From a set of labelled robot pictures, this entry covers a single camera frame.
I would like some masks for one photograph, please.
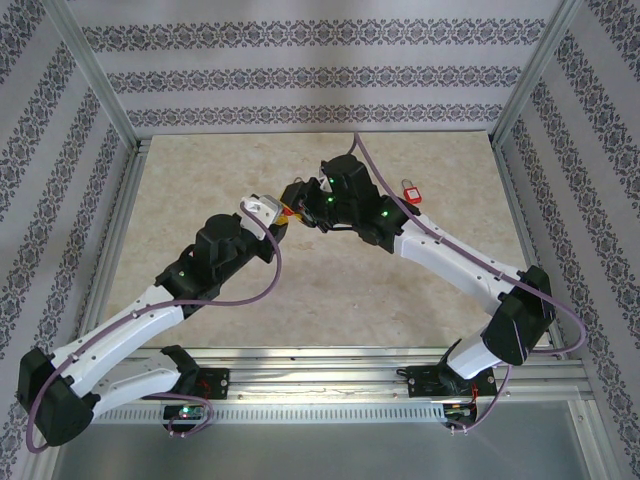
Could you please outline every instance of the shiny metal surface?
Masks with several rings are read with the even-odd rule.
[[[595,400],[568,402],[568,406],[591,478],[622,479]]]
[[[43,0],[42,5],[100,100],[100,105],[106,110],[111,123],[118,130],[127,150],[134,151],[139,143],[139,138],[127,112],[118,99],[118,95],[113,90],[107,74],[89,46],[82,28],[76,22],[69,3],[65,0]]]
[[[158,425],[165,403],[123,405],[94,420],[95,425]],[[261,404],[217,402],[215,425],[335,424],[335,423],[443,423],[444,408],[431,402]],[[199,422],[176,420],[175,425]]]
[[[589,478],[566,402],[500,405],[468,436],[434,423],[94,425],[61,449],[56,480]]]

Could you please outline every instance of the padlock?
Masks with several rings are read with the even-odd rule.
[[[418,187],[414,187],[411,180],[407,180],[406,178],[402,180],[402,189],[404,190],[404,198],[411,205],[417,205],[422,201],[422,195],[420,195]]]

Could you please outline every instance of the striped wallpaper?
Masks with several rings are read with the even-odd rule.
[[[502,145],[538,262],[586,321],[622,478],[640,478],[639,35],[638,2],[586,1]]]
[[[80,321],[126,155],[39,2],[0,0],[0,479],[19,478],[18,364]]]
[[[70,5],[136,131],[148,137],[488,129],[557,4]]]

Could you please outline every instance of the purple cable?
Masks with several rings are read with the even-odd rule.
[[[220,301],[220,300],[211,300],[211,301],[210,300],[170,300],[170,301],[167,301],[167,302],[156,303],[155,305],[150,305],[148,307],[144,307],[144,308],[141,308],[141,309],[136,310],[134,312],[131,312],[130,314],[122,317],[118,321],[113,322],[111,325],[109,325],[107,328],[102,330],[100,333],[98,333],[94,337],[91,337],[89,340],[86,341],[86,343],[84,343],[75,352],[73,352],[71,355],[69,355],[69,357],[66,358],[60,364],[60,366],[58,368],[56,368],[56,370],[51,374],[51,376],[49,378],[47,378],[47,380],[44,382],[44,384],[42,385],[42,387],[38,391],[38,394],[36,395],[36,398],[33,401],[33,405],[31,406],[31,410],[29,411],[29,418],[27,420],[26,444],[27,444],[27,449],[31,453],[42,453],[48,448],[48,445],[46,443],[44,445],[40,446],[40,447],[36,447],[34,445],[34,443],[33,443],[33,429],[34,429],[34,426],[35,426],[36,413],[40,409],[40,405],[42,404],[42,398],[44,397],[45,392],[51,386],[51,384],[54,382],[54,380],[56,378],[58,378],[58,376],[62,372],[64,372],[69,367],[69,365],[71,365],[71,363],[73,363],[73,358],[74,357],[80,357],[80,355],[84,354],[90,347],[95,345],[97,342],[99,342],[105,336],[107,336],[108,334],[110,334],[114,330],[120,328],[125,323],[130,322],[134,318],[138,318],[140,315],[144,315],[144,314],[152,312],[154,310],[160,310],[162,308],[168,308],[168,307],[177,307],[177,306],[182,306],[182,305],[213,306],[213,307],[239,307],[239,306],[242,306],[242,305],[249,305],[250,303],[255,303],[258,300],[263,299],[264,297],[266,297],[267,295],[269,295],[273,291],[273,289],[275,288],[276,284],[280,280],[280,274],[282,272],[282,253],[280,252],[280,247],[278,246],[278,242],[274,238],[273,234],[269,231],[269,229],[267,227],[265,227],[260,222],[260,220],[258,220],[256,218],[255,215],[253,215],[251,212],[249,212],[244,207],[244,204],[240,204],[240,210],[243,213],[245,213],[251,220],[253,220],[262,229],[262,231],[264,231],[265,235],[267,236],[267,238],[271,242],[271,245],[273,246],[273,250],[274,250],[274,252],[276,254],[276,273],[273,276],[273,280],[271,280],[271,283],[269,284],[269,286],[267,288],[265,288],[258,295],[255,295],[255,296],[253,296],[251,298],[247,298],[245,300],[230,300],[230,301]],[[196,399],[195,401],[198,401],[199,403],[207,404],[207,406],[210,406],[209,413],[207,415],[207,421],[210,419],[210,415],[213,414],[213,405],[211,404],[211,402],[209,402],[208,400],[205,400],[203,398],[190,397],[190,396],[187,396],[187,395],[178,396],[178,394],[169,394],[169,393],[158,393],[155,396],[163,396],[165,398],[168,398],[167,395],[171,395],[171,398],[173,398],[173,399],[183,399],[185,401],[194,401],[193,399]],[[198,427],[201,427],[202,425],[206,426],[206,424],[207,424],[207,422],[205,421],[202,424],[198,425]],[[191,435],[192,432],[195,433],[194,430],[195,431],[200,431],[203,428],[205,428],[203,426],[202,428],[196,430],[196,428],[198,428],[198,427],[195,427],[193,430],[191,430],[189,432],[189,434]]]
[[[505,373],[505,375],[504,375],[504,380],[502,380],[502,385],[500,385],[500,388],[498,389],[498,392],[493,397],[493,400],[491,400],[491,403],[489,404],[487,409],[484,412],[482,412],[482,415],[480,415],[476,419],[476,421],[473,422],[471,425],[466,426],[465,424],[463,424],[461,422],[458,422],[456,420],[447,419],[447,421],[449,423],[452,423],[454,425],[459,426],[460,428],[458,429],[458,431],[459,430],[463,430],[465,432],[470,432],[471,430],[476,428],[478,425],[480,425],[485,420],[485,418],[487,418],[489,416],[489,414],[493,410],[493,407],[496,406],[496,403],[498,402],[498,398],[500,398],[500,395],[502,395],[502,392],[504,391],[505,387],[507,386],[507,383],[509,382],[509,378],[510,377],[511,377],[511,365],[507,365],[507,373]]]
[[[409,209],[393,193],[393,190],[391,189],[389,184],[382,177],[382,174],[378,170],[378,167],[376,167],[375,163],[373,163],[373,159],[371,158],[371,155],[369,155],[369,152],[367,151],[367,148],[364,146],[364,143],[362,142],[362,139],[360,138],[360,135],[358,135],[358,133],[356,132],[356,133],[353,134],[353,137],[354,137],[354,143],[356,143],[358,145],[358,147],[360,147],[360,151],[362,152],[362,155],[364,156],[365,160],[367,161],[367,163],[371,167],[371,171],[373,171],[373,174],[376,176],[376,178],[380,182],[380,185],[382,185],[382,188],[384,188],[385,191],[389,194],[389,196],[391,197],[391,200],[393,200],[396,203],[396,205],[398,205],[398,207],[400,207],[400,210],[402,210],[404,212],[404,214],[407,215],[407,217],[409,217],[409,219],[411,219],[413,221],[413,223],[415,223],[418,227],[420,227],[420,229],[424,233],[426,233],[427,235],[437,239],[440,243],[446,245],[447,247],[449,247],[454,252],[462,255],[467,260],[472,261],[473,263],[475,263],[479,267],[485,269],[486,271],[491,273],[493,276],[495,276],[495,277],[497,277],[499,279],[506,280],[511,285],[514,285],[514,286],[516,286],[518,288],[521,288],[525,292],[529,292],[529,293],[535,295],[536,297],[544,300],[545,302],[550,303],[551,305],[553,305],[557,309],[562,310],[564,313],[569,315],[571,320],[573,320],[576,323],[576,325],[578,326],[578,328],[580,329],[580,336],[578,337],[578,340],[576,341],[576,343],[574,343],[573,345],[570,345],[568,347],[556,348],[554,350],[533,350],[534,353],[542,353],[542,354],[545,354],[545,355],[559,355],[559,354],[562,354],[562,353],[573,352],[574,350],[577,350],[578,348],[580,348],[582,346],[582,344],[585,342],[585,340],[587,338],[587,329],[586,329],[582,319],[578,315],[576,315],[575,312],[572,309],[570,309],[568,306],[564,305],[563,303],[555,300],[553,297],[547,295],[546,293],[543,293],[540,290],[536,290],[535,288],[530,287],[529,285],[527,285],[527,284],[525,284],[525,283],[523,283],[523,282],[521,282],[521,281],[519,281],[519,280],[517,280],[517,279],[515,279],[513,277],[510,277],[509,275],[504,274],[503,272],[501,272],[497,268],[492,267],[488,263],[485,263],[482,260],[480,260],[475,255],[467,252],[464,248],[459,247],[458,245],[453,243],[448,238],[442,237],[441,235],[438,234],[438,232],[436,232],[434,230],[431,230],[429,227],[427,227],[424,223],[422,223],[418,219],[418,217],[416,217],[413,213],[411,213],[409,211]]]
[[[492,267],[488,263],[483,262],[482,260],[477,258],[475,255],[472,255],[471,253],[467,252],[462,247],[459,247],[458,245],[453,243],[451,240],[447,239],[446,237],[442,237],[436,231],[431,230],[429,227],[427,227],[424,223],[422,223],[418,219],[418,217],[416,217],[414,214],[412,214],[409,211],[409,209],[402,203],[402,201],[393,193],[393,189],[385,181],[385,179],[383,178],[382,174],[380,173],[380,170],[378,170],[378,167],[376,167],[376,164],[373,162],[373,159],[371,158],[371,155],[367,151],[367,148],[364,146],[364,143],[362,142],[362,139],[360,138],[360,135],[358,134],[358,132],[355,132],[353,134],[353,144],[351,145],[351,148],[349,149],[348,153],[352,153],[353,150],[355,149],[356,145],[358,145],[358,147],[360,148],[360,151],[362,152],[362,155],[364,156],[365,160],[369,164],[369,167],[371,167],[371,171],[373,172],[375,177],[380,182],[380,185],[382,185],[382,188],[384,188],[384,190],[387,192],[387,194],[391,197],[391,200],[393,200],[395,202],[395,204],[398,205],[400,210],[402,210],[404,212],[404,214],[411,221],[413,221],[424,233],[426,233],[427,235],[437,239],[440,243],[442,243],[443,245],[448,246],[453,251],[455,251],[456,253],[462,255],[467,260],[470,260],[473,263],[475,263],[476,265],[478,265],[479,267],[484,268],[486,271],[488,271],[492,275],[494,275],[494,276],[496,276],[496,277],[498,277],[500,279],[504,279],[508,283],[510,283],[511,285],[517,286],[517,287],[521,288],[522,290],[537,296],[538,298],[544,300],[545,302],[550,303],[551,305],[553,305],[554,307],[558,308],[559,310],[562,310],[567,315],[569,315],[569,318],[571,318],[571,320],[573,320],[576,323],[576,325],[578,326],[578,328],[580,330],[580,336],[578,337],[578,340],[576,341],[576,343],[574,343],[573,345],[570,345],[568,347],[550,349],[550,350],[533,350],[533,353],[540,353],[540,354],[545,354],[545,355],[560,355],[560,354],[563,354],[563,353],[573,352],[574,350],[577,350],[578,348],[580,348],[582,346],[582,344],[585,342],[585,340],[587,338],[587,329],[586,329],[582,319],[578,315],[576,315],[575,312],[572,309],[570,309],[568,306],[564,305],[563,303],[558,302],[557,300],[555,300],[551,296],[541,292],[540,290],[536,290],[535,288],[530,287],[529,285],[527,285],[527,284],[525,284],[525,283],[523,283],[523,282],[521,282],[521,281],[519,281],[519,280],[517,280],[515,278],[512,278],[512,277],[510,277],[508,275],[505,275],[503,272],[501,272],[497,268]],[[493,397],[493,400],[491,400],[491,403],[489,404],[487,409],[482,413],[482,415],[480,415],[480,417],[472,425],[470,425],[469,427],[466,427],[462,423],[456,422],[456,421],[452,421],[452,420],[449,420],[449,423],[452,423],[452,424],[457,425],[458,427],[460,427],[460,428],[457,429],[457,431],[463,430],[463,431],[468,432],[469,430],[473,430],[475,427],[477,427],[480,423],[482,423],[484,421],[485,418],[487,418],[487,416],[493,410],[493,407],[495,407],[496,403],[498,402],[498,399],[500,398],[500,395],[502,395],[502,392],[504,391],[505,387],[507,386],[507,383],[509,381],[510,376],[511,376],[511,365],[507,365],[507,373],[506,373],[506,375],[504,377],[504,380],[502,381],[502,385],[500,386],[500,389],[498,390],[496,395]]]

